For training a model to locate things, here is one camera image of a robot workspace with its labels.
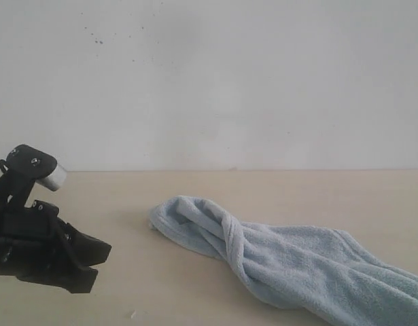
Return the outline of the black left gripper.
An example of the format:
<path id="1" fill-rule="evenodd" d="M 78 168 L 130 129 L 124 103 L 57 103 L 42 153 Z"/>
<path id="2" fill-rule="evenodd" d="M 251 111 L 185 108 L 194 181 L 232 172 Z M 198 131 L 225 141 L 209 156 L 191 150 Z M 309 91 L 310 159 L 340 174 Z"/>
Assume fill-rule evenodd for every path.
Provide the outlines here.
<path id="1" fill-rule="evenodd" d="M 42 278 L 43 284 L 70 293 L 90 293 L 111 245 L 80 232 L 58 217 L 48 202 L 30 207 L 7 207 L 0 213 L 0 275 L 23 280 Z"/>

